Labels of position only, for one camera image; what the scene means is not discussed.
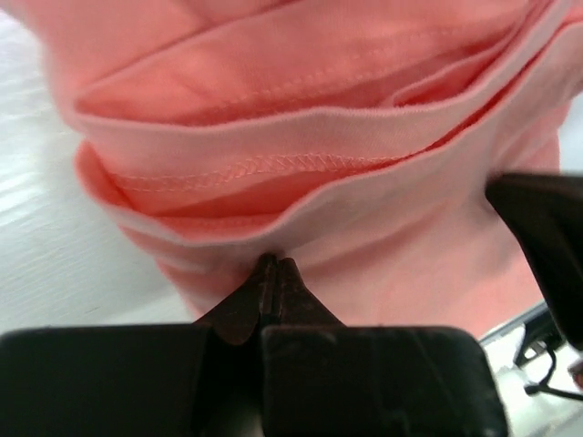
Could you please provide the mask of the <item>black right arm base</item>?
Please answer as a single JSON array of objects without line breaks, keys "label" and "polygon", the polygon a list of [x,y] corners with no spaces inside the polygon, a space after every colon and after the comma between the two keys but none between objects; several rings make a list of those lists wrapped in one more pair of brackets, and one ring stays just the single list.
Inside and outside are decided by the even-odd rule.
[{"label": "black right arm base", "polygon": [[546,304],[539,304],[522,316],[524,336],[514,355],[513,363],[523,369],[531,361],[542,356],[550,358],[550,365],[545,376],[537,382],[530,382],[524,387],[529,397],[540,394],[559,399],[582,402],[582,361],[577,361],[568,368],[568,373],[578,387],[578,392],[564,391],[550,386],[557,369],[557,351],[567,345]]}]

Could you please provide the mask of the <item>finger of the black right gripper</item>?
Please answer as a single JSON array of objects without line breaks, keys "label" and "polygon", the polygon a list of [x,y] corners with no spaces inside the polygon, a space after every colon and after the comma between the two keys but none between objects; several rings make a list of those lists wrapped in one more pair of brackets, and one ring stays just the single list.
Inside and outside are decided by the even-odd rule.
[{"label": "finger of the black right gripper", "polygon": [[535,276],[558,330],[582,349],[582,177],[507,173],[486,185]]}]

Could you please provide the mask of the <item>pink t shirt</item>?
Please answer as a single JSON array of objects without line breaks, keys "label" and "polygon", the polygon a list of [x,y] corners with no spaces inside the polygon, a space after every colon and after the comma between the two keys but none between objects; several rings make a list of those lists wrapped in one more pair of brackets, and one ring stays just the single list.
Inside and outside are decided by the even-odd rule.
[{"label": "pink t shirt", "polygon": [[540,291],[484,196],[554,170],[579,1],[5,1],[88,194],[197,313],[293,258],[354,325],[482,335]]}]

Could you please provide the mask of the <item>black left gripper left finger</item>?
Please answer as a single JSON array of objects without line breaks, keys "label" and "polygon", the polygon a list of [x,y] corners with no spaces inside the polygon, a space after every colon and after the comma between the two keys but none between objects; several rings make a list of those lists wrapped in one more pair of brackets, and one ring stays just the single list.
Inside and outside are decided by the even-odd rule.
[{"label": "black left gripper left finger", "polygon": [[260,256],[250,276],[219,304],[194,322],[210,327],[227,344],[244,344],[261,320],[264,303],[271,310],[277,281],[277,257]]}]

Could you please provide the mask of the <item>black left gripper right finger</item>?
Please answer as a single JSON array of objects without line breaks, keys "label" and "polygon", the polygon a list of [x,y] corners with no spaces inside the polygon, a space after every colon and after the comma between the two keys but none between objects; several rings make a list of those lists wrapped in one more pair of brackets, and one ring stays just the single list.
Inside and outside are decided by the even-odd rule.
[{"label": "black left gripper right finger", "polygon": [[271,325],[275,327],[341,327],[343,323],[307,288],[296,262],[276,262],[271,292]]}]

